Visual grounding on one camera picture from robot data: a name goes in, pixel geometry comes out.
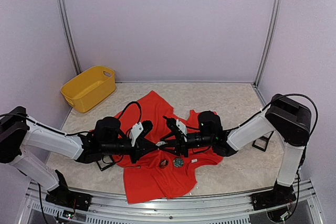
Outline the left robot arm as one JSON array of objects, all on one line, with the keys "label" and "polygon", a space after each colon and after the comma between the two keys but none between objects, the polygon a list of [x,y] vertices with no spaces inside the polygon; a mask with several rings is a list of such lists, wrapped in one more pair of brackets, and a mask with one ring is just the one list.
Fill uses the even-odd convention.
[{"label": "left robot arm", "polygon": [[24,107],[18,106],[1,115],[1,163],[15,167],[45,188],[47,202],[87,211],[92,196],[70,190],[63,174],[46,166],[27,147],[41,148],[83,164],[112,155],[128,156],[136,163],[158,149],[145,138],[152,127],[151,121],[139,122],[126,135],[120,120],[108,116],[98,120],[93,131],[69,134],[35,121]]}]

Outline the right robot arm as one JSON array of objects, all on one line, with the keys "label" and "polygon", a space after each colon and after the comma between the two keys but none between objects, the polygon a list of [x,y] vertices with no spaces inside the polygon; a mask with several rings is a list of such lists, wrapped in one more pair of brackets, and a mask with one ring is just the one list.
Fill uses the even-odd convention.
[{"label": "right robot arm", "polygon": [[201,112],[196,132],[174,118],[165,118],[170,132],[161,138],[160,150],[188,157],[196,148],[210,147],[222,157],[236,154],[257,140],[268,142],[274,132],[284,141],[284,155],[273,189],[251,196],[254,210],[266,209],[298,200],[293,190],[295,176],[303,164],[306,148],[316,124],[311,122],[310,109],[291,99],[291,95],[276,94],[259,112],[241,125],[223,130],[220,117],[212,111]]}]

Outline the red t-shirt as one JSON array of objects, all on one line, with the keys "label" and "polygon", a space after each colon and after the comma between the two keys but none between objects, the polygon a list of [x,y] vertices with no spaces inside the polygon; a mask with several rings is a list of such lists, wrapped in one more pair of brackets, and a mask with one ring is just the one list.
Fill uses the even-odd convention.
[{"label": "red t-shirt", "polygon": [[[160,142],[161,137],[170,132],[163,116],[180,120],[188,127],[188,133],[194,133],[198,127],[199,114],[190,111],[187,120],[178,118],[174,114],[173,107],[156,92],[151,91],[138,101],[129,103],[123,111],[113,117],[120,120],[121,130],[126,135],[130,134],[135,124],[150,120],[153,128],[145,138],[156,144]],[[157,151],[143,156],[135,164],[131,163],[128,156],[112,155],[111,157],[115,158],[117,164],[123,168],[124,189],[130,204],[183,196],[196,185],[197,168],[217,165],[222,160],[210,147],[196,148],[189,152],[188,157],[176,156],[161,151],[158,147]],[[173,165],[173,160],[177,157],[184,160],[184,166],[181,168]],[[168,166],[163,169],[159,168],[162,159],[169,160]],[[197,162],[191,163],[193,159],[197,159]]]}]

